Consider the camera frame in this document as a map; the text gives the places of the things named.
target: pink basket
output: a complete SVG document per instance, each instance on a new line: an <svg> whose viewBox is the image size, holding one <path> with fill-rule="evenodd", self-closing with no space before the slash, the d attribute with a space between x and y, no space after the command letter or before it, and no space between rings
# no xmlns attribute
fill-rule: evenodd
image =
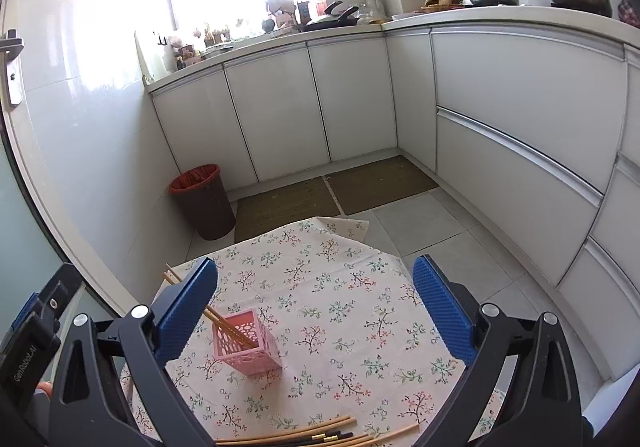
<svg viewBox="0 0 640 447"><path fill-rule="evenodd" d="M256 375L271 369L281 369L278 346L273 335L260 322L254 309L224 316L238 331L258 343L257 348L243 350L242 343L213 324L213 357L244 375Z"/></svg>

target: tablecloth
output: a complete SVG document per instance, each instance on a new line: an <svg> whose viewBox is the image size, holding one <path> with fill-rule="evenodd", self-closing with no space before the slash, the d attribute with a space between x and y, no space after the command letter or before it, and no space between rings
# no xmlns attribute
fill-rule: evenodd
<svg viewBox="0 0 640 447"><path fill-rule="evenodd" d="M367 221L311 218L211 253L220 313L255 308L276 337L282 370L246 377L213 358L202 318L166 366L213 438L293 430L350 414L372 435L424 430L464 369L450 356L400 258L363 245ZM181 277L194 261L175 270ZM122 384L129 388L125 367ZM474 435L504 399L494 391ZM142 432L158 438L133 390ZM418 432L393 439L409 447Z"/></svg>

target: brown floor mat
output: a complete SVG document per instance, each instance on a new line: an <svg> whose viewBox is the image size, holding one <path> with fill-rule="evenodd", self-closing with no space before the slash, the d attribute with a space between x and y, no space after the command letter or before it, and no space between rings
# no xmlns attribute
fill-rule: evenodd
<svg viewBox="0 0 640 447"><path fill-rule="evenodd" d="M293 221L339 214L331 192L320 177L262 192L238 200L236 243Z"/></svg>
<svg viewBox="0 0 640 447"><path fill-rule="evenodd" d="M438 186L404 156L367 163L327 175L326 178L347 215Z"/></svg>

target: brown trash can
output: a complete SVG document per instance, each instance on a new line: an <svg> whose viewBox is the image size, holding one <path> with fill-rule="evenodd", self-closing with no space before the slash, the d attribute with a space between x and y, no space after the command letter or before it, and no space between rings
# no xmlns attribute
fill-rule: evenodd
<svg viewBox="0 0 640 447"><path fill-rule="evenodd" d="M169 194L202 239L219 239L236 225L216 163L181 174L169 185Z"/></svg>

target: white tiled wall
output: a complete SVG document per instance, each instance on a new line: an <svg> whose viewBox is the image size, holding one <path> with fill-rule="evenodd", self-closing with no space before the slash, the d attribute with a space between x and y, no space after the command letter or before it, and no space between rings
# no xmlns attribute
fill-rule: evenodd
<svg viewBox="0 0 640 447"><path fill-rule="evenodd" d="M81 234L137 299L192 231L166 186L177 167L136 55L136 28L171 29L167 0L8 0L31 120L53 188Z"/></svg>

